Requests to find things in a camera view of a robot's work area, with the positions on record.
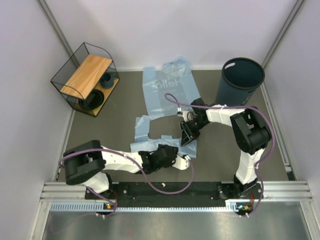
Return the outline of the light blue printed trash bag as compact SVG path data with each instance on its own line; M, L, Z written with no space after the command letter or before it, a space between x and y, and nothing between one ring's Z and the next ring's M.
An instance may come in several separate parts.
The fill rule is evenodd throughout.
M177 101L191 104L200 97L190 62L185 57L166 63L162 69L145 67L142 72L142 89L147 114L151 120L177 114L178 106L165 98L172 94Z

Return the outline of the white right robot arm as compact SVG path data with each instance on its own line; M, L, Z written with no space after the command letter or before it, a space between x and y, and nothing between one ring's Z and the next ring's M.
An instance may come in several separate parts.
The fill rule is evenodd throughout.
M248 108L229 108L226 105L207 106L201 98L194 100L192 111L177 108L180 122L182 146L188 145L200 136L200 130L210 123L232 128L240 149L239 166L234 176L233 192L245 198L252 191L251 184L257 180L255 164L261 159L272 139L266 120L256 111Z

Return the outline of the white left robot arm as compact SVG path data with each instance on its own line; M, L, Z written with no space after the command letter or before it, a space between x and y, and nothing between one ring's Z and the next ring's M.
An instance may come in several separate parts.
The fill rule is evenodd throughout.
M175 167L184 170L189 167L180 156L178 148L159 144L152 151L121 152L94 151L104 149L99 140L91 140L74 147L63 154L65 182L67 185L83 184L102 198L109 198L114 191L111 177L104 170L125 171L132 174L154 173L162 168Z

